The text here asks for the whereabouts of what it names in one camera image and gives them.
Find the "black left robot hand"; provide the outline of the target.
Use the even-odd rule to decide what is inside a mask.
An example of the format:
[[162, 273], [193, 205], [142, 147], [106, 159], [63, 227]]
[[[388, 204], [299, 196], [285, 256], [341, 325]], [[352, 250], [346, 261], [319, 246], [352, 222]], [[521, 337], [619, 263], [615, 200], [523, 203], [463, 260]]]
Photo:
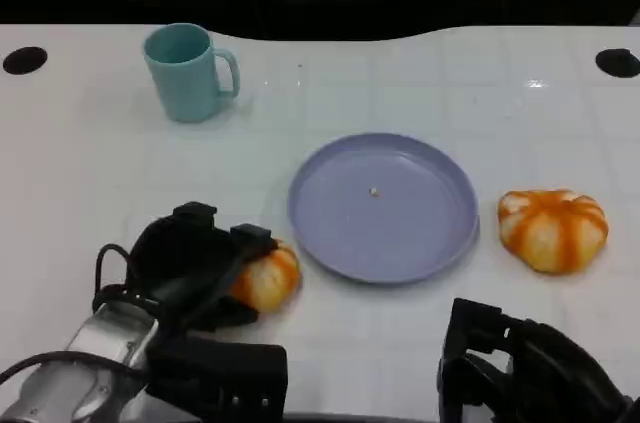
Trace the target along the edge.
[[215, 226], [217, 209], [199, 202], [176, 207], [149, 224], [128, 257], [125, 285], [156, 304], [166, 331], [213, 332], [258, 320], [231, 294], [249, 264], [276, 249], [271, 231], [253, 224]]

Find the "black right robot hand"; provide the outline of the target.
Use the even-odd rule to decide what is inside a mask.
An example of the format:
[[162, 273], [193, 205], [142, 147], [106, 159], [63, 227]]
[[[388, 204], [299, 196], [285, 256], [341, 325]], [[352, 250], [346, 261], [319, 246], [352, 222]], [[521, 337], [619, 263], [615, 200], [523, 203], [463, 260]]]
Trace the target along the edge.
[[439, 417], [486, 406], [495, 422], [636, 422], [639, 402], [555, 328], [457, 298], [439, 362]]

